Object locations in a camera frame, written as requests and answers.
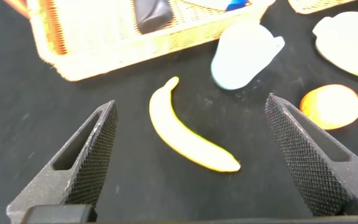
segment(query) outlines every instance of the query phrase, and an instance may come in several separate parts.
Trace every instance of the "yellow banana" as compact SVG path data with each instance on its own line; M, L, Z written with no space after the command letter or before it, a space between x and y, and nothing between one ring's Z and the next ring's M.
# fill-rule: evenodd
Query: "yellow banana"
M157 134L172 149L195 163L219 172L238 171L241 165L232 154L179 121L171 105L171 90L178 82L178 77L171 78L150 99L150 117Z

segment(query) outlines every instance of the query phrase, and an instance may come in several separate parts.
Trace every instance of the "wicker basket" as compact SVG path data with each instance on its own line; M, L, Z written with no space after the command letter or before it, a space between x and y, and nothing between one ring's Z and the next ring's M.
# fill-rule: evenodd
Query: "wicker basket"
M288 0L295 12L310 14L333 6L345 4L355 0Z
M170 0L173 20L142 35L132 0L27 0L40 58L77 81L216 40L237 21L260 22L275 0L219 11Z

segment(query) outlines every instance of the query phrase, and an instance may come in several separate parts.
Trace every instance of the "light blue cup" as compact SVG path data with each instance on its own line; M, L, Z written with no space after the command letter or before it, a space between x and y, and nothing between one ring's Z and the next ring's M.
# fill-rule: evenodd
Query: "light blue cup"
M212 77L226 90L246 86L284 45L282 37L274 38L260 24L235 24L222 33L211 64Z

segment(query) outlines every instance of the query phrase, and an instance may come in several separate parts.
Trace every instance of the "black tabletop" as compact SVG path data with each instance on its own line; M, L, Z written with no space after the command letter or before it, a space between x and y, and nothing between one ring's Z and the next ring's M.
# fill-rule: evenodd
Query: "black tabletop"
M269 8L262 25L285 46L246 87L217 87L210 42L71 83L39 59L28 21L0 1L0 223L6 205L101 104L116 100L119 128L97 212L100 221L309 217L264 116L270 92L294 105L338 83L358 93L358 77L323 59L312 29L325 16L358 11L358 1L311 15L287 1ZM177 116L240 160L220 174L170 149L150 122L152 93L173 76ZM358 120L330 133L358 155Z

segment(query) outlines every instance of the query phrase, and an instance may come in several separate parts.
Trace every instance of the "orange fruit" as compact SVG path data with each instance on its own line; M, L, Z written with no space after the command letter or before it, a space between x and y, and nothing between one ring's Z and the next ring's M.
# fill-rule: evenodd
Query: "orange fruit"
M344 85L326 85L306 94L300 110L320 128L341 128L358 118L358 95Z

